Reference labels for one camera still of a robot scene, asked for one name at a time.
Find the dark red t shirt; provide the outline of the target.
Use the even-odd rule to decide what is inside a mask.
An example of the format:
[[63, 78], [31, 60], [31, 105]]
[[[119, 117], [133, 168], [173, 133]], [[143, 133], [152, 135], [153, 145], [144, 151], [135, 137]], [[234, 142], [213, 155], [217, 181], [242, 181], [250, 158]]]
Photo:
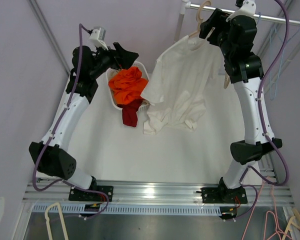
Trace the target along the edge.
[[138, 124], [138, 114], [137, 111], [141, 106], [143, 100], [136, 99], [129, 104], [122, 104], [122, 122], [125, 126], [135, 128]]

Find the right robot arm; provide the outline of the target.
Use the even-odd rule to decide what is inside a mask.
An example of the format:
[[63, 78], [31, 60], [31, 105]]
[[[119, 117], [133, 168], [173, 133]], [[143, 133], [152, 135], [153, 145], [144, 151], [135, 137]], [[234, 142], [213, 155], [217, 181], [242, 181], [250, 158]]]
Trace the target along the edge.
[[230, 145], [232, 162], [218, 186], [201, 189], [204, 203], [233, 204], [236, 199], [248, 202], [246, 191], [241, 186], [249, 169], [261, 158], [283, 146], [276, 138], [264, 111], [263, 87], [260, 86], [264, 71], [261, 59], [252, 52], [257, 34], [255, 20], [246, 15], [228, 19], [230, 14], [215, 9], [200, 25], [199, 37], [220, 48], [224, 68], [238, 95], [244, 122], [244, 139]]

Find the orange t shirt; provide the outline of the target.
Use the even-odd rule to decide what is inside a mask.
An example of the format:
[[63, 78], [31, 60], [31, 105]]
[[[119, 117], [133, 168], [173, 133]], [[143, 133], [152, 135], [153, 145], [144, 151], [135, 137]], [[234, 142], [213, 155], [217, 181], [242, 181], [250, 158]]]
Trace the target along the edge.
[[142, 77], [141, 70], [136, 66], [119, 71], [108, 82], [118, 105], [128, 105], [134, 100], [142, 99], [141, 93], [147, 84], [148, 80]]

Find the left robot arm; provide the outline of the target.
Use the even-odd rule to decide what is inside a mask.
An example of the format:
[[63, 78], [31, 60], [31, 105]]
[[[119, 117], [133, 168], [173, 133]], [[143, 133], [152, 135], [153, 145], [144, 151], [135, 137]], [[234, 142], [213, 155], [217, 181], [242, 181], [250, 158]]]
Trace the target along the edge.
[[125, 50], [118, 42], [114, 48], [98, 46], [92, 51], [86, 45], [72, 52], [73, 69], [65, 89], [65, 98], [60, 112], [40, 142], [32, 142], [29, 153], [34, 162], [32, 181], [37, 173], [56, 177], [57, 181], [79, 188], [87, 201], [97, 197], [98, 188], [94, 177], [77, 166], [77, 161], [68, 153], [73, 132], [98, 89], [97, 78], [108, 69], [129, 69], [139, 57], [136, 52]]

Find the white t shirt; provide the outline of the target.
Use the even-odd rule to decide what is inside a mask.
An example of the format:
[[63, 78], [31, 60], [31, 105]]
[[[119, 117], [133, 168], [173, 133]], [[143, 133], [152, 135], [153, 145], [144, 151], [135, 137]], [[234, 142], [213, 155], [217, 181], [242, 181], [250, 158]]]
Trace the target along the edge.
[[150, 104], [143, 133], [156, 135], [164, 127], [194, 132], [206, 112], [206, 85], [222, 61], [219, 48], [199, 37], [187, 35], [165, 50], [141, 93]]

